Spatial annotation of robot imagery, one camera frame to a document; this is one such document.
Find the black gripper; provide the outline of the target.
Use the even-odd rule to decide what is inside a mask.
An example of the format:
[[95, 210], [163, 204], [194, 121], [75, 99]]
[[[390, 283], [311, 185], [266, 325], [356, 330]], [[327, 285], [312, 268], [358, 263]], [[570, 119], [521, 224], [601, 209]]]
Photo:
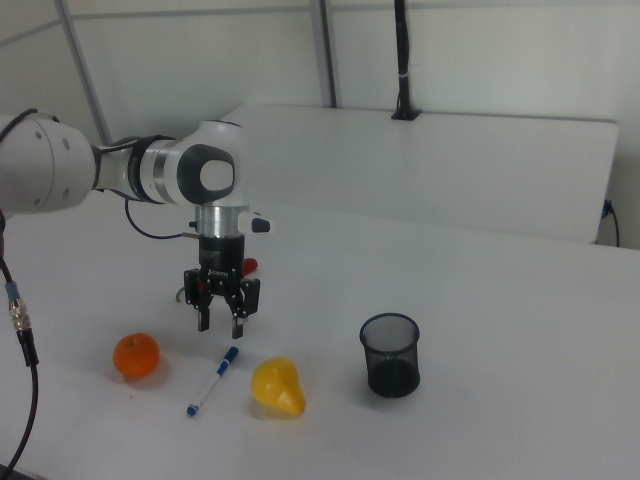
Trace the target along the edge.
[[242, 279], [245, 236], [201, 237], [200, 270], [184, 272], [184, 298], [198, 313], [197, 329], [210, 328], [212, 295], [224, 296], [232, 314], [232, 338], [244, 334], [244, 321], [259, 308], [261, 282]]

